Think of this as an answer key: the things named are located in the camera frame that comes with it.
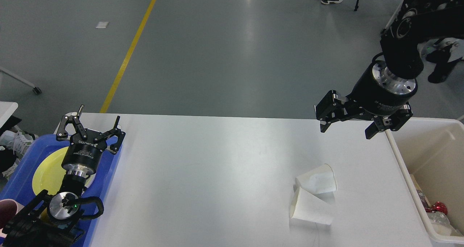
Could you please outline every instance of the caster wheel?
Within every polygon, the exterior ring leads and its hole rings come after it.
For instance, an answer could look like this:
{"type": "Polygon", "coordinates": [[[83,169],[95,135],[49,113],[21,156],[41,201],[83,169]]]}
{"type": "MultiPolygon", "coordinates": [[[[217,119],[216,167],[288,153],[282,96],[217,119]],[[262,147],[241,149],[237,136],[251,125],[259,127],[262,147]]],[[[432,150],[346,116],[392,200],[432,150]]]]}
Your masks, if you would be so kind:
{"type": "Polygon", "coordinates": [[[38,87],[35,87],[33,90],[34,94],[38,95],[38,94],[41,94],[42,93],[42,90],[40,90],[40,88],[38,87]]]}

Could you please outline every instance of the white paper cup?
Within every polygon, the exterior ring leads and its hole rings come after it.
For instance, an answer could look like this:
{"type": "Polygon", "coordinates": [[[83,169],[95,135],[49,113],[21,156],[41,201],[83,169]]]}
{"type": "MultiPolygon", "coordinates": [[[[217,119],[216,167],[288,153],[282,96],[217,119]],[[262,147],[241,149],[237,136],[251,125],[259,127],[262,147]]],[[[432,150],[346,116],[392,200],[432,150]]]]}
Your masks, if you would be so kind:
{"type": "Polygon", "coordinates": [[[330,204],[298,187],[290,206],[290,217],[330,225],[334,210],[330,204]]]}
{"type": "Polygon", "coordinates": [[[298,176],[295,178],[295,182],[297,186],[312,194],[322,194],[337,190],[334,172],[328,164],[323,164],[306,174],[298,176]]]}
{"type": "Polygon", "coordinates": [[[13,218],[23,205],[13,199],[3,199],[0,201],[0,237],[5,238],[7,235],[3,233],[3,227],[13,218]]]}

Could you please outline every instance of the yellow plate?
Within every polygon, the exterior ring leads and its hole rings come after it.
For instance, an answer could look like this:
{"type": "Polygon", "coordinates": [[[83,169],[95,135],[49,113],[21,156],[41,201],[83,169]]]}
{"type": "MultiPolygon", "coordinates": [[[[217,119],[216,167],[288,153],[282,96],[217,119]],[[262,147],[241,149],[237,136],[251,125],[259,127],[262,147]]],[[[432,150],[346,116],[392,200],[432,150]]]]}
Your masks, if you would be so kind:
{"type": "MultiPolygon", "coordinates": [[[[49,194],[56,194],[59,191],[63,177],[66,174],[66,170],[61,167],[61,163],[67,150],[67,147],[58,149],[45,158],[37,167],[32,177],[32,190],[36,195],[43,189],[48,190],[49,194]]],[[[87,179],[87,188],[92,184],[94,179],[94,174],[87,179]]]]}

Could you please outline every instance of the pink object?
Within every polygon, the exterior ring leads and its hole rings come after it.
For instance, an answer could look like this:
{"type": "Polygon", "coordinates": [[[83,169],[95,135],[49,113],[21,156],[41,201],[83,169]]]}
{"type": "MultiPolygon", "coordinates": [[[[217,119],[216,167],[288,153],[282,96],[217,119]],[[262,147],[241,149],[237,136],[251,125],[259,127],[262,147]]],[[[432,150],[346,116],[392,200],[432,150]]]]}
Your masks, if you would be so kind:
{"type": "Polygon", "coordinates": [[[13,218],[21,209],[23,205],[13,199],[3,199],[0,201],[0,237],[5,238],[3,227],[13,218]]]}
{"type": "Polygon", "coordinates": [[[448,208],[446,208],[446,205],[440,201],[437,201],[434,205],[432,205],[432,211],[441,212],[445,215],[448,214],[448,208]]]}

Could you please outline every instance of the tripod leg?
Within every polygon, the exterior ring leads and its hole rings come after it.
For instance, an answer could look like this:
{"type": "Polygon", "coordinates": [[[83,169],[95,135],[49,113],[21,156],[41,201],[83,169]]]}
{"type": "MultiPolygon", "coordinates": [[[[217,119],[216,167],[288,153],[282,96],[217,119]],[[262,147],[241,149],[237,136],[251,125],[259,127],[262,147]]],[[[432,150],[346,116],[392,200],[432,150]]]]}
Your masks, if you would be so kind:
{"type": "Polygon", "coordinates": [[[359,8],[359,0],[356,0],[355,11],[358,11],[358,8],[359,8]]]}
{"type": "Polygon", "coordinates": [[[17,74],[11,72],[11,71],[8,71],[6,70],[5,68],[3,67],[0,67],[0,73],[3,73],[5,75],[8,75],[9,77],[13,78],[13,79],[16,79],[18,80],[19,82],[25,84],[25,85],[28,85],[30,87],[33,88],[33,91],[36,95],[42,93],[42,91],[40,90],[40,88],[38,88],[35,84],[29,82],[28,80],[25,80],[24,78],[18,76],[17,74]]]}

